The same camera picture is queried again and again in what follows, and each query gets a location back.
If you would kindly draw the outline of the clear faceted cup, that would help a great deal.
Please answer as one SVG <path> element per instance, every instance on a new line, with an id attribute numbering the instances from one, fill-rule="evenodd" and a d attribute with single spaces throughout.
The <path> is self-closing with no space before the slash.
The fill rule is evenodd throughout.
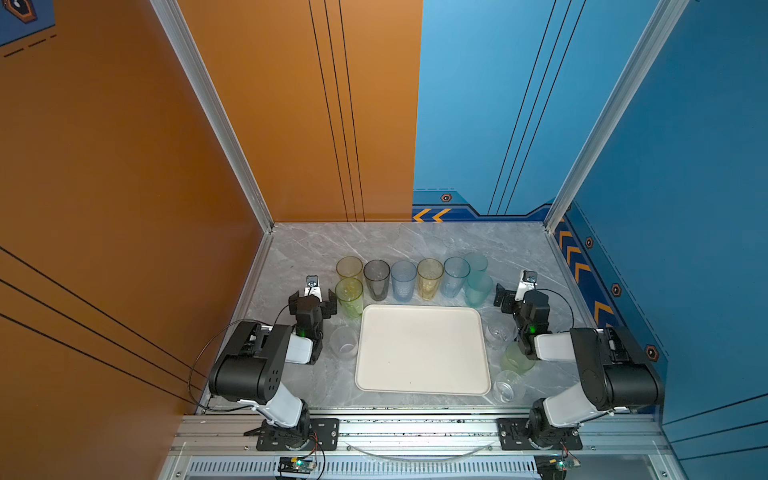
<path id="1" fill-rule="evenodd" d="M 483 324 L 484 337 L 493 349 L 506 348 L 516 340 L 516 330 L 505 322 L 487 321 Z"/>

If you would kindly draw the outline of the clear textured cup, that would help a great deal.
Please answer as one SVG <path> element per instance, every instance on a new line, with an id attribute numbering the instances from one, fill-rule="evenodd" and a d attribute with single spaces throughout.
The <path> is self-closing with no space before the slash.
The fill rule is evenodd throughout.
<path id="1" fill-rule="evenodd" d="M 341 360 L 356 357 L 359 347 L 359 332 L 352 327 L 339 327 L 332 333 L 329 345 L 332 353 Z"/>

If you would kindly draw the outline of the teal textured cup front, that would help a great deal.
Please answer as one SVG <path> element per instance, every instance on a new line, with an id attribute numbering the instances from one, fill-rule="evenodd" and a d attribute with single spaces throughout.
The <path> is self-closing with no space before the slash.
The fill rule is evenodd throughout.
<path id="1" fill-rule="evenodd" d="M 479 308 L 484 304 L 493 289 L 493 279 L 487 272 L 482 271 L 471 274 L 465 284 L 466 305 L 472 308 Z"/>

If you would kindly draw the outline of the teal textured cup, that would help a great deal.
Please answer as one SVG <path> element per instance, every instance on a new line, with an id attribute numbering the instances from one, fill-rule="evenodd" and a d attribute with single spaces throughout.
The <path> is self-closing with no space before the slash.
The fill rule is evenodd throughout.
<path id="1" fill-rule="evenodd" d="M 478 252 L 470 252 L 464 256 L 464 260 L 470 267 L 469 279 L 481 277 L 487 272 L 489 262 L 485 255 Z"/>
<path id="2" fill-rule="evenodd" d="M 479 308 L 484 304 L 493 289 L 493 279 L 487 272 L 482 271 L 471 274 L 465 284 L 466 305 L 472 308 Z"/>

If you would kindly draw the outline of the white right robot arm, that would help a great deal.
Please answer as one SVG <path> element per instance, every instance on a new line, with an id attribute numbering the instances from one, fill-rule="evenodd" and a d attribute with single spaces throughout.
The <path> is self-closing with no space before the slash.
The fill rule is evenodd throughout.
<path id="1" fill-rule="evenodd" d="M 537 289 L 497 285 L 494 305 L 512 316 L 518 349 L 525 357 L 577 367 L 577 384 L 532 406 L 528 420 L 532 436 L 565 433 L 618 408 L 663 403 L 662 380 L 627 328 L 573 327 L 553 333 L 549 297 Z"/>

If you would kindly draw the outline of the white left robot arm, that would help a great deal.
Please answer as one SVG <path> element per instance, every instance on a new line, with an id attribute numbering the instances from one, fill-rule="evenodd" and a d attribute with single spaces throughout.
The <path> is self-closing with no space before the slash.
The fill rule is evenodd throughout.
<path id="1" fill-rule="evenodd" d="M 337 314 L 333 292 L 291 295 L 288 311 L 294 325 L 269 326 L 261 321 L 239 323 L 214 363 L 209 391 L 243 404 L 265 418 L 277 434 L 306 440 L 311 432 L 306 402 L 282 383 L 284 366 L 313 365 L 323 349 L 324 321 Z"/>

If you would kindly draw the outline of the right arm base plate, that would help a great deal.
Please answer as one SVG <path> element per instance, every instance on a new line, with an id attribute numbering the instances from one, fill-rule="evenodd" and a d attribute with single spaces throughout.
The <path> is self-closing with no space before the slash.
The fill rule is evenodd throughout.
<path id="1" fill-rule="evenodd" d="M 504 451 L 512 450 L 582 450 L 576 428 L 557 428 L 547 423 L 535 425 L 530 419 L 499 418 L 498 437 Z"/>

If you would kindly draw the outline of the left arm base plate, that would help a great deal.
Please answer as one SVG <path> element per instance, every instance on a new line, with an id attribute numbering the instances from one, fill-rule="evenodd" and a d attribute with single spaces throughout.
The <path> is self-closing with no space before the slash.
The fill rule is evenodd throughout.
<path id="1" fill-rule="evenodd" d="M 296 427 L 282 428 L 270 425 L 266 420 L 260 425 L 256 450 L 310 451 L 317 446 L 323 451 L 335 451 L 339 440 L 340 420 L 332 417 L 301 420 Z"/>

